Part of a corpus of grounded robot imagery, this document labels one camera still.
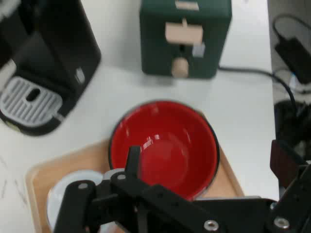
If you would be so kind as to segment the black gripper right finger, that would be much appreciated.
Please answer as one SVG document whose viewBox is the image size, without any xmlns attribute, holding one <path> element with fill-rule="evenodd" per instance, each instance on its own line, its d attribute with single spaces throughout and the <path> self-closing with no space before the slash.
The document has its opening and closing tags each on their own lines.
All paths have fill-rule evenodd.
<svg viewBox="0 0 311 233">
<path fill-rule="evenodd" d="M 311 231 L 311 165 L 282 140 L 271 144 L 270 169 L 285 193 L 271 209 L 265 226 L 270 233 Z"/>
</svg>

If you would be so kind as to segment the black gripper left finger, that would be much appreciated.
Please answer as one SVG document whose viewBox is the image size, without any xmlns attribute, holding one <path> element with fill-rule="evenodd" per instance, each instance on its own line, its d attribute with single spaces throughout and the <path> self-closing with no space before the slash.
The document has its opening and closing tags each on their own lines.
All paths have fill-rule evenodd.
<svg viewBox="0 0 311 233">
<path fill-rule="evenodd" d="M 72 182 L 65 190 L 54 231 L 97 233 L 115 222 L 127 233 L 224 233 L 226 226 L 209 211 L 161 185 L 138 178 L 139 147 L 130 148 L 126 167 L 109 180 Z"/>
</svg>

